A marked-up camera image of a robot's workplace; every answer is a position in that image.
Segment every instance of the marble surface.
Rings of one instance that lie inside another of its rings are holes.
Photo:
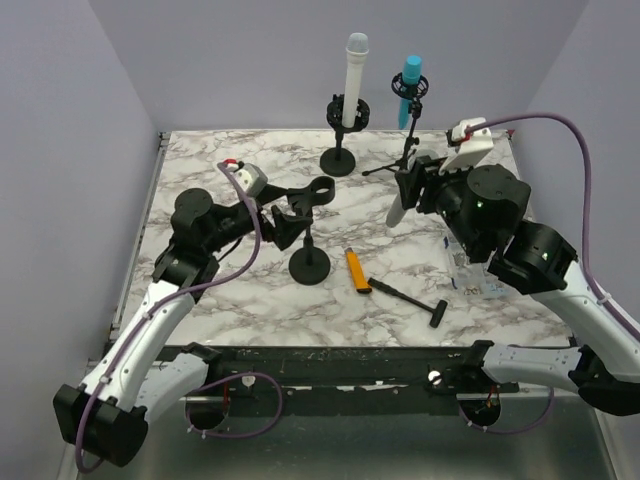
[[[419,137],[421,149],[440,155],[449,151],[443,132],[419,132]],[[520,345],[567,345],[569,332],[564,324],[528,297],[516,294],[484,300],[454,290],[443,245],[446,228],[436,216],[408,212],[395,229],[385,226],[396,194],[393,175],[380,172],[363,177],[360,172],[397,158],[403,139],[402,132],[361,132],[345,138],[344,146],[358,159],[356,171],[336,179],[332,203],[314,209],[315,243],[332,261],[331,273],[322,284],[302,286],[289,276],[289,257],[302,245],[301,238],[285,252],[263,244],[254,266],[239,279],[208,290],[168,344],[448,346],[489,339]],[[516,171],[506,134],[496,133],[495,140],[496,147],[486,162]],[[140,305],[154,259],[171,236],[169,219],[180,192],[201,187],[209,190],[217,203],[235,203],[235,193],[215,167],[229,157],[260,166],[274,185],[302,187],[322,174],[319,157],[333,143],[329,130],[173,133],[124,310],[124,324]],[[286,209],[284,200],[276,203]],[[365,275],[427,304],[447,300],[449,307],[440,327],[428,326],[427,312],[383,293],[356,293],[344,258],[344,249],[349,246],[358,254]],[[222,262],[218,275],[242,266],[252,248],[251,235]]]

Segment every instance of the white microphone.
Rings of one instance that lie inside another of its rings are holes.
[[[369,53],[369,39],[364,33],[352,33],[347,42],[347,82],[344,87],[342,126],[352,128],[356,122],[362,68]]]
[[[413,164],[416,162],[416,158],[418,157],[439,158],[438,154],[433,150],[420,150],[409,158],[407,166],[408,170],[411,170]],[[400,192],[398,192],[396,198],[394,198],[393,203],[391,204],[391,208],[389,208],[389,211],[387,212],[387,227],[393,228],[398,225],[404,218],[405,213],[407,213],[407,211],[402,208],[402,197],[400,197]]]

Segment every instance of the light purple wall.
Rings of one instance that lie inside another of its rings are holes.
[[[591,257],[598,281],[640,319],[640,2],[591,0],[529,110],[572,118],[593,157]],[[515,136],[519,167],[533,185],[536,215],[579,245],[582,160],[560,125],[530,120]],[[614,453],[640,476],[640,415],[609,417]]]
[[[422,128],[521,111],[586,0],[90,0],[162,129],[327,127],[349,34],[369,35],[370,128],[397,128],[389,87],[421,55]]]
[[[53,395],[105,341],[155,129],[86,0],[0,15],[0,478],[51,480]]]

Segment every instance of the cable tie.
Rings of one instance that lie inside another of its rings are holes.
[[[602,292],[602,293],[604,296],[596,300],[596,303],[599,306],[602,306],[604,303],[607,303],[609,300],[611,300],[611,294],[609,292]]]

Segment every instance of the black microphone stand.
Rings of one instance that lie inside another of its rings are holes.
[[[332,177],[345,177],[356,168],[356,159],[346,148],[342,148],[342,139],[345,133],[360,132],[369,124],[369,105],[358,99],[356,120],[351,128],[342,125],[342,108],[344,107],[344,95],[334,95],[333,100],[327,105],[327,122],[336,132],[336,146],[326,150],[320,157],[320,168]]]
[[[388,170],[390,172],[406,170],[411,147],[420,144],[420,139],[414,137],[413,134],[416,129],[416,123],[422,114],[422,102],[420,102],[420,99],[429,91],[429,82],[421,75],[420,81],[418,81],[416,85],[407,85],[402,81],[402,73],[399,73],[393,77],[393,80],[391,81],[391,90],[393,90],[393,93],[398,95],[400,98],[409,100],[409,113],[411,114],[412,119],[409,136],[407,136],[404,141],[404,149],[400,160],[396,160],[395,162],[382,167],[374,168],[373,170],[362,172],[362,175],[365,177],[372,173],[379,172],[380,170]]]

